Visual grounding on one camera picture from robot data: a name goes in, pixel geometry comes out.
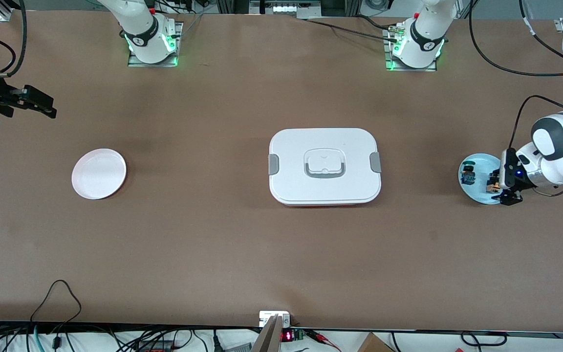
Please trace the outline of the brown cardboard box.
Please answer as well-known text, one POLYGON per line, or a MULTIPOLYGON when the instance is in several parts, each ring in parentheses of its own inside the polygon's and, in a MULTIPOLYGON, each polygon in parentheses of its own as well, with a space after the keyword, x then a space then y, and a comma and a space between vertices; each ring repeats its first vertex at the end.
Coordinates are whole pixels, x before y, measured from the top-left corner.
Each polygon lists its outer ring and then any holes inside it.
POLYGON ((396 352, 377 335, 369 332, 357 352, 396 352))

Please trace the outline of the aluminium profile bar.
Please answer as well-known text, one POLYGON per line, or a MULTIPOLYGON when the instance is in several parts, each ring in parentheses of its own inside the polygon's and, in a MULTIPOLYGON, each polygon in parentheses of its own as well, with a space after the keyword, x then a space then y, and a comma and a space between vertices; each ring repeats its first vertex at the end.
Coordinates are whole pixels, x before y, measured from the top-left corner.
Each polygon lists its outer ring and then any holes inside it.
POLYGON ((280 352, 283 323, 283 314, 274 314, 267 318, 250 352, 280 352))

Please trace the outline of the light blue round plate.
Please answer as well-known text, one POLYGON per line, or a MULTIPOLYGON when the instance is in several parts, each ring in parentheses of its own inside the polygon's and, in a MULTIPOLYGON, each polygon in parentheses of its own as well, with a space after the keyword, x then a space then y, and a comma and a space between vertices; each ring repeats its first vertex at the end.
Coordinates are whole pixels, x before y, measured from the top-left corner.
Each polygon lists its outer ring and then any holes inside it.
POLYGON ((489 174, 494 170, 498 169, 500 160, 491 154, 472 154, 465 158, 465 160, 460 164, 458 170, 458 182, 460 184, 463 192, 472 200, 478 203, 483 203, 486 205, 496 205, 499 204, 498 201, 492 199, 492 196, 496 194, 489 194, 485 191, 486 182, 489 179, 489 174), (462 185, 460 183, 460 172, 462 170, 462 163, 466 160, 471 160, 476 163, 475 173, 476 182, 474 185, 462 185))

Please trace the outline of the small white mount block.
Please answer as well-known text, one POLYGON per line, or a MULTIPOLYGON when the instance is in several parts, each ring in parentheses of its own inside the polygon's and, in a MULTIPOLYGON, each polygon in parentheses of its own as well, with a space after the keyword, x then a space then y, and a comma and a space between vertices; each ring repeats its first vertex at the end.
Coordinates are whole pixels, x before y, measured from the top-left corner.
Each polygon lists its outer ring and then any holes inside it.
POLYGON ((289 328, 291 326, 291 315, 286 310, 260 310, 259 312, 259 328, 263 328, 268 319, 274 316, 281 316, 283 328, 289 328))

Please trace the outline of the aluminium frame with white label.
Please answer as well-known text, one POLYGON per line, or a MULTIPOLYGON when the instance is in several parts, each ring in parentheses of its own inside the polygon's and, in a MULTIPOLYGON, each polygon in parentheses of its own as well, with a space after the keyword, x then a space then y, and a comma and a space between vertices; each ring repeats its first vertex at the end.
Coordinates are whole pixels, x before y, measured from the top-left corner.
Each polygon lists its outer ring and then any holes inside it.
POLYGON ((288 15, 302 20, 322 17, 319 0, 249 0, 248 14, 288 15))

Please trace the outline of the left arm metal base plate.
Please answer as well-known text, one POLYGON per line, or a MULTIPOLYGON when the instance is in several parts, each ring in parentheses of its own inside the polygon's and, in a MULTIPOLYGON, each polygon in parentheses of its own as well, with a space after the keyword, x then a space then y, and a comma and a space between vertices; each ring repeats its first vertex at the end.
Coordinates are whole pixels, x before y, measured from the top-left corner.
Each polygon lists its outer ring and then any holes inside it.
POLYGON ((444 40, 427 41, 421 43, 408 38, 400 42, 391 42, 385 36, 386 29, 382 30, 384 35, 385 67, 391 71, 436 71, 436 60, 444 40))

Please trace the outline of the pale pink round plate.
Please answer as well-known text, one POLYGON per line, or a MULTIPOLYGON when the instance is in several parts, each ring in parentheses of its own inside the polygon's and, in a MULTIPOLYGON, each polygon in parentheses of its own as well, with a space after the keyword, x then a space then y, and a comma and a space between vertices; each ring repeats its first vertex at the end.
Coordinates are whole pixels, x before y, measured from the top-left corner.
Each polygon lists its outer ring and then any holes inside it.
POLYGON ((127 178, 127 163, 112 149, 95 149, 74 165, 71 184, 79 196, 99 200, 109 198, 121 189, 127 178))

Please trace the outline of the red clip lead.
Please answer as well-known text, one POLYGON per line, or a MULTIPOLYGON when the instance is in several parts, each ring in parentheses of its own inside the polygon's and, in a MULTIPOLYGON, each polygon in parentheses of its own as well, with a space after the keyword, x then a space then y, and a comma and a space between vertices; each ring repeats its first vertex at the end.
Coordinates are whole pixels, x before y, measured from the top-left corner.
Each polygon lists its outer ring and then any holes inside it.
POLYGON ((332 343, 324 335, 322 335, 318 332, 315 332, 315 330, 304 329, 304 333, 306 334, 306 336, 308 336, 308 338, 313 339, 313 341, 316 341, 316 342, 318 342, 322 345, 330 346, 330 347, 334 348, 337 352, 342 352, 342 350, 340 348, 338 348, 337 345, 332 343))

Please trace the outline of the white lidded lunch box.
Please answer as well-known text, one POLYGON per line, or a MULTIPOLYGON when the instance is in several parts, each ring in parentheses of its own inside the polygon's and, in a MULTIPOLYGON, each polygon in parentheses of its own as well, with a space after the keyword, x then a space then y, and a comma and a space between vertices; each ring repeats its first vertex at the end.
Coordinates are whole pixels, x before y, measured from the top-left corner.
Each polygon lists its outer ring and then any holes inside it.
POLYGON ((381 172, 377 141, 364 129, 285 129, 269 144, 269 189, 284 205, 371 202, 380 193, 381 172))

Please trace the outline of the green push-button switch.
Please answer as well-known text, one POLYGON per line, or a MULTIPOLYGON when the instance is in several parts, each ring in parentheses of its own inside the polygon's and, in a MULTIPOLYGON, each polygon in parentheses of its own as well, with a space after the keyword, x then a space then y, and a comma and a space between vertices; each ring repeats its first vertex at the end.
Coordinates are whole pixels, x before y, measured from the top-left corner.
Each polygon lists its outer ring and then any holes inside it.
POLYGON ((476 163, 471 160, 466 160, 462 163, 462 170, 460 172, 460 183, 462 185, 474 185, 476 182, 475 166, 476 163))

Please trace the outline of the short aluminium profile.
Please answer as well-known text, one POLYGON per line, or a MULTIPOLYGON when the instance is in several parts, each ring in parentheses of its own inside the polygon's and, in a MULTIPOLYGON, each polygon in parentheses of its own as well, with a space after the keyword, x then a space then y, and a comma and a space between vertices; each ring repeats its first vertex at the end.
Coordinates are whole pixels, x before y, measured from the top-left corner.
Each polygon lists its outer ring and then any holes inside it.
POLYGON ((12 13, 20 9, 20 5, 14 0, 0 0, 0 22, 9 22, 12 13))

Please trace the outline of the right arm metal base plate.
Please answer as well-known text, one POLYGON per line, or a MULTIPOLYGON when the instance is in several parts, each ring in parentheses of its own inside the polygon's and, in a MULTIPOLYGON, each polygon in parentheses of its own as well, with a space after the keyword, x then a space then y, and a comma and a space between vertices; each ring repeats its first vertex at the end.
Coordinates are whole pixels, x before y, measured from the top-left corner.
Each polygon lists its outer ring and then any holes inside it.
POLYGON ((179 51, 182 38, 182 22, 165 19, 155 36, 147 46, 137 46, 127 36, 130 50, 128 66, 130 67, 176 67, 179 62, 179 51))

